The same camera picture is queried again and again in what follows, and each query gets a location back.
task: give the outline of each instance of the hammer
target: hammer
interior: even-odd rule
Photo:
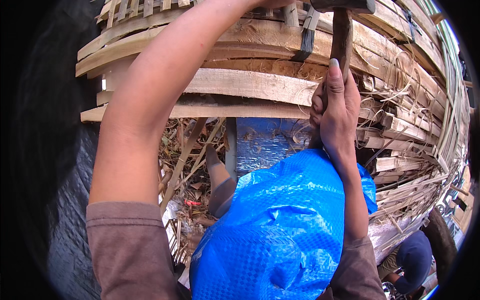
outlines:
[[[330,59],[338,60],[345,83],[353,42],[351,13],[375,13],[375,0],[311,0],[311,4],[319,12],[334,12]]]

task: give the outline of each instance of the person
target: person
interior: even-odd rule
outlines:
[[[205,0],[162,30],[129,67],[102,120],[86,211],[103,299],[188,298],[173,274],[158,207],[162,133],[176,100],[225,30],[255,7],[293,2]],[[319,86],[310,121],[343,183],[345,228],[340,262],[318,299],[384,299],[355,156],[360,94],[351,72],[344,84],[336,59],[329,62],[324,85],[328,103]]]
[[[406,238],[380,265],[377,271],[379,278],[395,286],[400,294],[409,299],[419,299],[425,287],[425,281],[432,266],[432,247],[423,231],[416,231]],[[396,271],[401,268],[403,276]]]

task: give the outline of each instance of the black rubber band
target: black rubber band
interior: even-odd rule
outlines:
[[[416,25],[413,24],[412,22],[412,12],[411,11],[405,11],[405,10],[402,10],[403,12],[403,15],[405,16],[405,19],[407,19],[407,23],[408,23],[408,27],[410,28],[410,36],[412,37],[412,44],[415,44],[415,30],[414,30],[414,27],[416,27]],[[408,41],[398,41],[397,42],[397,45],[404,45],[404,44],[408,44]]]
[[[309,3],[303,3],[303,10],[309,11],[311,5]],[[310,54],[313,52],[313,42],[315,41],[315,30],[304,28],[302,31],[302,39],[300,50],[295,53],[291,58],[291,61],[304,62]]]

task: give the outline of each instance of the stacked wood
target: stacked wood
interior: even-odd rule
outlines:
[[[98,107],[82,112],[82,121],[101,121],[135,57],[199,2],[106,1],[97,17],[101,34],[78,51],[76,76],[105,81]],[[350,68],[362,95],[356,145],[372,149],[366,168],[378,190],[371,218],[431,209],[466,154],[468,101],[449,47],[453,34],[439,30],[424,2],[377,0],[375,14],[353,16]],[[332,17],[300,1],[248,12],[218,39],[170,117],[307,119],[330,58]],[[304,28],[314,31],[313,51],[291,61]]]

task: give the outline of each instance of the brown sleeve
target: brown sleeve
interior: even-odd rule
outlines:
[[[167,233],[157,205],[90,204],[86,227],[102,299],[179,298]]]
[[[344,245],[330,287],[335,300],[385,300],[368,236]]]

